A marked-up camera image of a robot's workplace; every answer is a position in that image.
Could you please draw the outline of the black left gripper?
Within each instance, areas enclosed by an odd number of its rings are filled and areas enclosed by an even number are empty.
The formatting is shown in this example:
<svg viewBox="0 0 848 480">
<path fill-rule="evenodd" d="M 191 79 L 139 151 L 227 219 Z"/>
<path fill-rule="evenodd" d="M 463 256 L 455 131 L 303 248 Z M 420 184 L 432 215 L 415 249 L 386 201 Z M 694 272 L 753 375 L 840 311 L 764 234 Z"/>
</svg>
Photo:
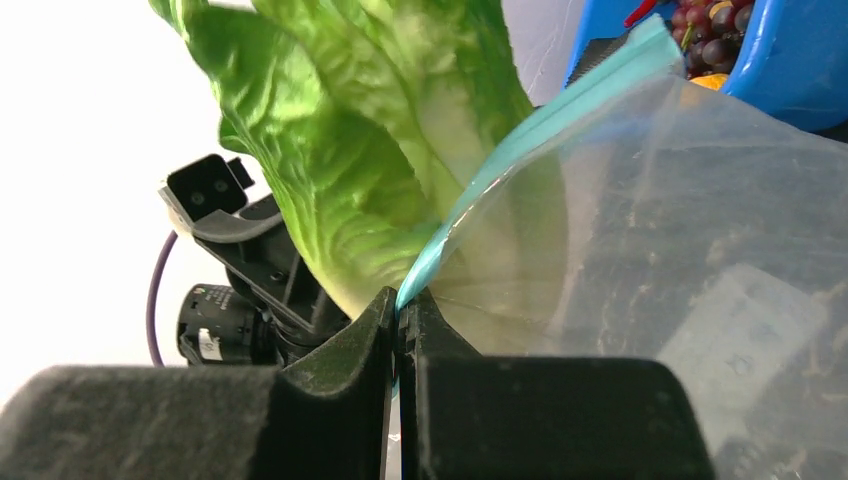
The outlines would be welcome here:
<svg viewBox="0 0 848 480">
<path fill-rule="evenodd" d="M 294 247 L 272 196 L 196 221 L 193 240 L 225 268 L 225 285 L 197 284 L 180 308 L 176 343 L 191 365 L 286 367 L 351 320 Z"/>
</svg>

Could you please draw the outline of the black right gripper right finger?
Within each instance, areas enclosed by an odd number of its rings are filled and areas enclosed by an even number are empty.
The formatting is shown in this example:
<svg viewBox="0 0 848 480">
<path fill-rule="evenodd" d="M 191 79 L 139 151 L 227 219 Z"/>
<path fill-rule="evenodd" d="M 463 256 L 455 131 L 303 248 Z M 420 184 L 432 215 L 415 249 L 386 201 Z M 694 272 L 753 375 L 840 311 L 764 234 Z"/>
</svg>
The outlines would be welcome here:
<svg viewBox="0 0 848 480">
<path fill-rule="evenodd" d="M 397 314 L 405 479 L 712 479 L 693 408 L 646 359 L 491 356 L 428 293 Z"/>
</svg>

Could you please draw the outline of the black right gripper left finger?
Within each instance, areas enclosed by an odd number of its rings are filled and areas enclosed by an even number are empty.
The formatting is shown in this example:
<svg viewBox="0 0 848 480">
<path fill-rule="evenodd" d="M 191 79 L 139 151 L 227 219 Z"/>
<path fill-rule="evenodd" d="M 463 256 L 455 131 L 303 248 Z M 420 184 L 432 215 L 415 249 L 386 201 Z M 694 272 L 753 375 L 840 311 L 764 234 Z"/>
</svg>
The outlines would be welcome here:
<svg viewBox="0 0 848 480">
<path fill-rule="evenodd" d="M 279 367 L 52 367 L 1 416 L 5 479 L 381 479 L 395 293 Z"/>
</svg>

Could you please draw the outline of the green toy lettuce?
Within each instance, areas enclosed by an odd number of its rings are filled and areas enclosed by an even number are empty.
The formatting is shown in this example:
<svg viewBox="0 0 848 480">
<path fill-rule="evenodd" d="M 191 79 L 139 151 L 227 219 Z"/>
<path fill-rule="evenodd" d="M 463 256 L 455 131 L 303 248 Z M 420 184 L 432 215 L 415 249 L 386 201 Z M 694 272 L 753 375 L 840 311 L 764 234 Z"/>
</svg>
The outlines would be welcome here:
<svg viewBox="0 0 848 480">
<path fill-rule="evenodd" d="M 293 243 L 358 316 L 532 112 L 498 1 L 155 1 Z"/>
</svg>

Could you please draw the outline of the clear zip top bag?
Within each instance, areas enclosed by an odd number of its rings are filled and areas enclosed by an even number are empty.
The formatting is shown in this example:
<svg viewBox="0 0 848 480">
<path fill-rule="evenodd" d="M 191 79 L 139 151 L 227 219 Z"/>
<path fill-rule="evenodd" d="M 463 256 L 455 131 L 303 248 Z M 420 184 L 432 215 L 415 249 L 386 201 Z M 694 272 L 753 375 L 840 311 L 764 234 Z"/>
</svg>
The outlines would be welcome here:
<svg viewBox="0 0 848 480">
<path fill-rule="evenodd" d="M 847 475 L 847 147 L 689 82 L 659 16 L 495 149 L 423 293 L 484 355 L 665 365 L 712 479 Z"/>
</svg>

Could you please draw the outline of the dark purple grape bunch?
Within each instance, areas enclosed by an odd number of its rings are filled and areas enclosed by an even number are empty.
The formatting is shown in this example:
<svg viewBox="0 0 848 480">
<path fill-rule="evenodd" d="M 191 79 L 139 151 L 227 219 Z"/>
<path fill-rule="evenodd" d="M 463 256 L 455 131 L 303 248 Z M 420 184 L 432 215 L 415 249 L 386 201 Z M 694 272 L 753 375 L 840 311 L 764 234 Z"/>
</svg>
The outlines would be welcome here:
<svg viewBox="0 0 848 480">
<path fill-rule="evenodd" d="M 754 1 L 672 1 L 667 26 L 684 55 L 689 79 L 729 75 L 736 64 Z"/>
</svg>

